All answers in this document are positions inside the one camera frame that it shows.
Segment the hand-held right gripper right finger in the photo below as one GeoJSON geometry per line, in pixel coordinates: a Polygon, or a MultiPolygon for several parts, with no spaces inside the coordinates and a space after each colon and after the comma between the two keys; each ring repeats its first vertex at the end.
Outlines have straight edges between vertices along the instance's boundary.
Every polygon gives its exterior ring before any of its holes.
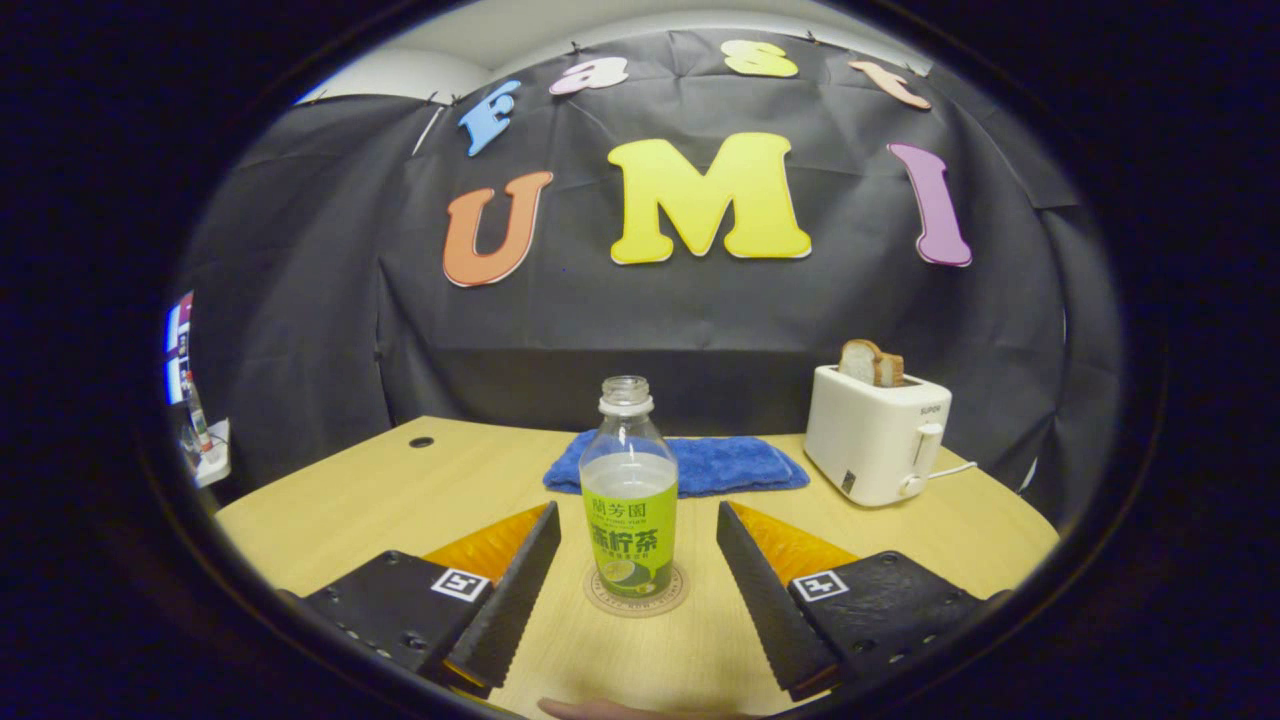
{"type": "Polygon", "coordinates": [[[719,502],[716,539],[794,701],[899,676],[986,606],[905,553],[860,557],[735,501],[719,502]]]}

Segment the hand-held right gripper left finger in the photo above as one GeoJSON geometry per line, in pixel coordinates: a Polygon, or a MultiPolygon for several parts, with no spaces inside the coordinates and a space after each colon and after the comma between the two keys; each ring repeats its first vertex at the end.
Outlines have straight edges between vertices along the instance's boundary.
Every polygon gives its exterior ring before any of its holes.
{"type": "Polygon", "coordinates": [[[506,683],[559,544],[550,501],[424,556],[387,550],[300,607],[389,664],[486,698],[506,683]]]}

